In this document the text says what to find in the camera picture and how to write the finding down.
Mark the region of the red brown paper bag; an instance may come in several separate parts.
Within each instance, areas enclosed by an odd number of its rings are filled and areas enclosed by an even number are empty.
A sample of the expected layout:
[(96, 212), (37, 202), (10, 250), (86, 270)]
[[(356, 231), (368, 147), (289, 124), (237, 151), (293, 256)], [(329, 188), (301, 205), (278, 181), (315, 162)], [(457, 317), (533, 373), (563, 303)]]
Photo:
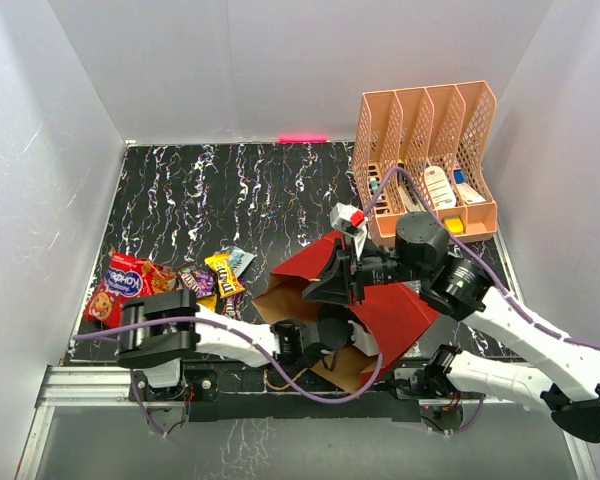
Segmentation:
[(326, 266), (334, 242), (341, 237), (333, 231), (274, 268), (267, 289), (255, 297), (252, 304), (269, 325), (289, 319), (309, 325), (322, 317), (348, 314), (376, 341), (383, 356), (380, 373), (384, 375), (433, 325), (439, 314), (402, 283), (367, 287), (363, 303), (350, 307), (304, 301), (302, 291)]

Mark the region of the light blue snack packet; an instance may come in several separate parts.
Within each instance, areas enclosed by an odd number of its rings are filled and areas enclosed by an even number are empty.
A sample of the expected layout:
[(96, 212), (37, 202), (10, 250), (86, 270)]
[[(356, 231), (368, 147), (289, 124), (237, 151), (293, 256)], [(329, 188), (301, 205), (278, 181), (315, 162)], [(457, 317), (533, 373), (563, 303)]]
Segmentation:
[(255, 255), (237, 246), (228, 246), (221, 250), (229, 255), (229, 265), (232, 272), (240, 277), (255, 259)]

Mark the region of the yellow M&M's pack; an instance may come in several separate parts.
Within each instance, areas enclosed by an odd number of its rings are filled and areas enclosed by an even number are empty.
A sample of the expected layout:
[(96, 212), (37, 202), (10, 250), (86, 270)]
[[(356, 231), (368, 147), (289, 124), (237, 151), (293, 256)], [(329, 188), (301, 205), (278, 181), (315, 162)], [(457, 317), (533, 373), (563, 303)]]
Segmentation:
[(218, 297), (215, 294), (212, 294), (207, 297), (198, 298), (197, 304), (215, 312), (218, 304)]
[(222, 299), (240, 295), (245, 291), (245, 287), (231, 268), (230, 255), (228, 253), (209, 256), (205, 259), (205, 264), (216, 275), (217, 285)]

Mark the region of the red candy bag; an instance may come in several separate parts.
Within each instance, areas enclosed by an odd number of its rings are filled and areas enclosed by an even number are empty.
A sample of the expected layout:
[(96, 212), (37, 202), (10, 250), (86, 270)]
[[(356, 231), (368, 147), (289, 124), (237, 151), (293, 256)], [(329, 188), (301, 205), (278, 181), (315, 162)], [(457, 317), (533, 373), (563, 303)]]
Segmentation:
[(117, 328), (121, 325), (126, 302), (170, 292), (175, 286), (176, 273), (171, 267), (114, 251), (101, 283), (86, 304), (83, 317), (87, 322)]

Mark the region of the brown M&M's pack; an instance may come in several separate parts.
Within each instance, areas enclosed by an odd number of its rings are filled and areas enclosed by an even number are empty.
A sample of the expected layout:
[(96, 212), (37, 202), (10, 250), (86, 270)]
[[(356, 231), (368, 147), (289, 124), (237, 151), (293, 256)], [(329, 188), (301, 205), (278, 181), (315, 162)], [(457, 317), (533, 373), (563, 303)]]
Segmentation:
[(229, 318), (240, 320), (242, 318), (243, 299), (243, 293), (226, 297), (224, 299), (222, 314)]

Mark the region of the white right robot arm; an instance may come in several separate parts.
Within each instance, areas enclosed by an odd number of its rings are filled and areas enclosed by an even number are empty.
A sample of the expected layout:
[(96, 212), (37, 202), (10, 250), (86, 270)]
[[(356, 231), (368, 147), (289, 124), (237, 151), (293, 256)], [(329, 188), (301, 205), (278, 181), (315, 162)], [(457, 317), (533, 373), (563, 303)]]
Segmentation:
[(330, 222), (343, 237), (304, 290), (305, 300), (361, 305), (368, 287), (416, 281), (429, 307), (488, 334), (527, 362), (491, 361), (441, 346), (420, 374), (425, 389), (440, 397), (475, 392), (515, 402), (548, 414), (576, 438), (600, 443), (600, 350), (576, 344), (500, 290), (483, 263), (451, 253), (450, 233), (429, 213), (402, 216), (391, 251), (369, 239), (367, 219), (356, 207), (337, 204)]

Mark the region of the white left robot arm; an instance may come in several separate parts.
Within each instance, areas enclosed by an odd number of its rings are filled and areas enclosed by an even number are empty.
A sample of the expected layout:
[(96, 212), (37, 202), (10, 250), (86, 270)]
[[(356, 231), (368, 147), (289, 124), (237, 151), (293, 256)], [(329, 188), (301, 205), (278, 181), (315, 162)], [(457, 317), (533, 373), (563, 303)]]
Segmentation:
[(118, 365), (134, 370), (157, 368), (151, 385), (162, 397), (174, 399), (186, 387), (183, 370), (169, 362), (211, 354), (261, 367), (311, 367), (352, 343), (348, 319), (326, 317), (305, 324), (297, 319), (272, 326), (226, 317), (196, 302), (189, 290), (139, 297), (122, 307)]

